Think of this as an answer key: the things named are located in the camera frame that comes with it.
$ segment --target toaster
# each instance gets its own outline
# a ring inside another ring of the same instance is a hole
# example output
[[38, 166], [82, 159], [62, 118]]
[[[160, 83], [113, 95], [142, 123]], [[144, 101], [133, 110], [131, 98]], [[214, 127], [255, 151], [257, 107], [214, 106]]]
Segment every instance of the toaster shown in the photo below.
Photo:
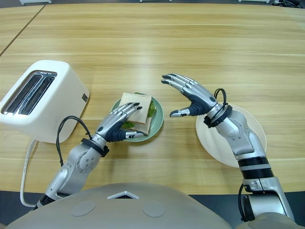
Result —
[[[41, 60], [29, 67], [0, 102], [0, 121], [32, 138], [55, 143], [60, 122], [80, 117], [89, 91], [66, 62]], [[76, 125], [68, 120], [60, 133], [65, 141]]]

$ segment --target toaster label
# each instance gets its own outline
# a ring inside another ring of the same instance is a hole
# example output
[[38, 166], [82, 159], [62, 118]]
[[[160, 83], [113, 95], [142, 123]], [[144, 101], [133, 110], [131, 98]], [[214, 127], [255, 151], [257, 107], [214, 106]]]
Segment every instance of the toaster label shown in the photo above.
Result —
[[86, 94], [84, 93], [83, 95], [82, 95], [82, 97], [81, 97], [85, 102], [87, 102], [87, 100], [88, 100], [88, 96], [86, 96]]

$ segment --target fingertip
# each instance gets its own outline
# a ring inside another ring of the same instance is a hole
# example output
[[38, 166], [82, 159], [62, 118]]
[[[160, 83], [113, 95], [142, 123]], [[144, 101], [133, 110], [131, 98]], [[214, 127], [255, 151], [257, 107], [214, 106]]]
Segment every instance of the fingertip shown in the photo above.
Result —
[[170, 84], [170, 82], [168, 82], [168, 80], [161, 80], [161, 83]]
[[171, 79], [171, 76], [169, 76], [168, 74], [162, 75], [162, 77], [163, 77], [164, 79]]
[[178, 113], [178, 110], [172, 111], [172, 112], [170, 113], [170, 117], [175, 117], [174, 114], [177, 114], [177, 113]]

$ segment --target robot finger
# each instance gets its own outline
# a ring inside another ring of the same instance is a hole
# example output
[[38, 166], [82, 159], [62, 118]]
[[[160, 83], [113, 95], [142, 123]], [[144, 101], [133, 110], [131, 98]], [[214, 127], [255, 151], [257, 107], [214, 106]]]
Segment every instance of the robot finger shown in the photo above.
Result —
[[126, 139], [138, 138], [138, 137], [144, 137], [144, 133], [142, 131], [127, 131], [126, 132]]

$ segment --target wood grain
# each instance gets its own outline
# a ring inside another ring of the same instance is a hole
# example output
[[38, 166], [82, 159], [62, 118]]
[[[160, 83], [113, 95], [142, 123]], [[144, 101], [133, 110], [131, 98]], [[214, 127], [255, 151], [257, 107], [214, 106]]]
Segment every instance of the wood grain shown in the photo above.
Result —
[[[234, 194], [242, 175], [214, 160], [196, 136], [195, 117], [169, 118], [189, 102], [160, 83], [181, 73], [252, 113], [267, 137], [267, 155], [284, 191], [305, 190], [304, 10], [225, 4], [47, 5], [0, 57], [3, 97], [35, 61], [70, 63], [90, 90], [82, 119], [91, 131], [123, 92], [153, 95], [164, 126], [142, 143], [110, 143], [84, 189], [151, 182], [187, 194]], [[0, 189], [18, 191], [30, 138], [1, 125]], [[64, 159], [84, 137], [75, 128]], [[59, 168], [56, 147], [39, 143], [26, 191], [44, 192]]]
[[0, 8], [0, 53], [42, 6]]

